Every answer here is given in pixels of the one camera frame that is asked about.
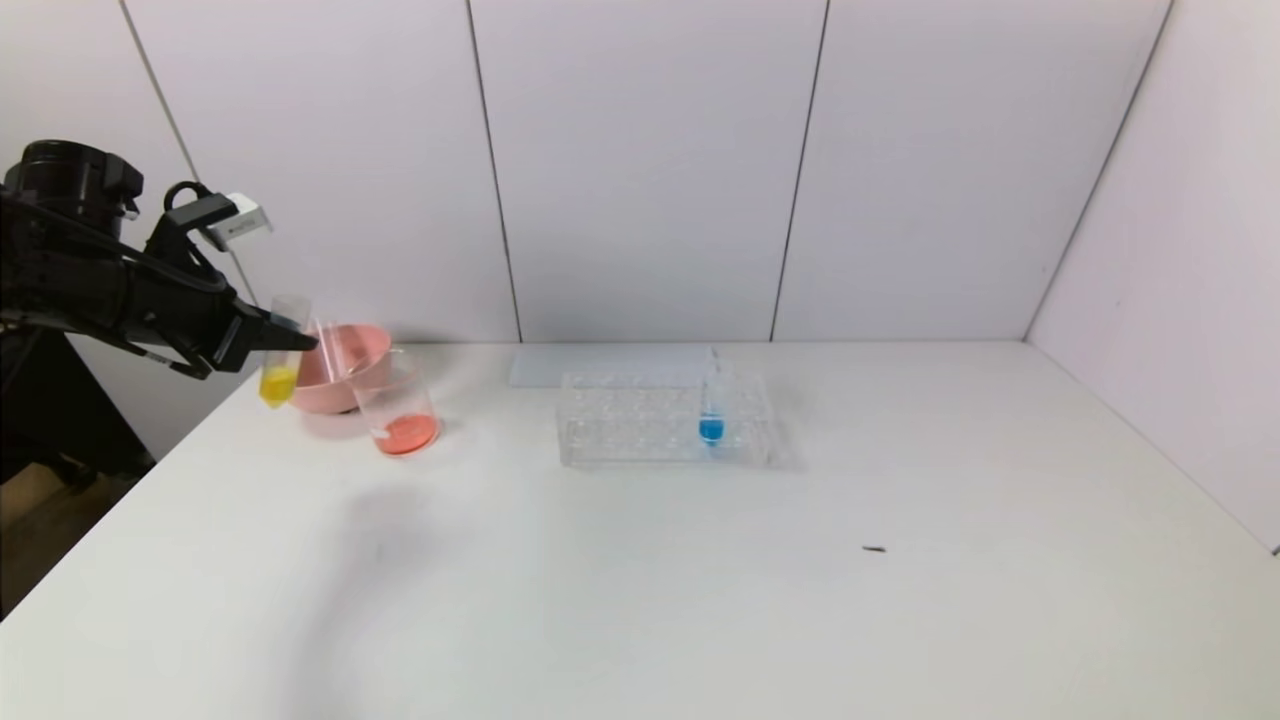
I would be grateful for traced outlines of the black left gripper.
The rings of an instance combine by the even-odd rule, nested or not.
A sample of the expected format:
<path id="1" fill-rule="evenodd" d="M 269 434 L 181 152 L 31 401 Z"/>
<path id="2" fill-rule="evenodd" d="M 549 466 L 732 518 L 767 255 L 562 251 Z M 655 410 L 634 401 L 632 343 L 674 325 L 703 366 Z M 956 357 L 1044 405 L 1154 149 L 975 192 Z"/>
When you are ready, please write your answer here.
<path id="1" fill-rule="evenodd" d="M 298 322 L 247 304 L 230 286 L 209 292 L 143 270 L 131 278 L 124 341 L 168 348 L 180 374 L 237 373 L 255 354 L 319 345 Z"/>

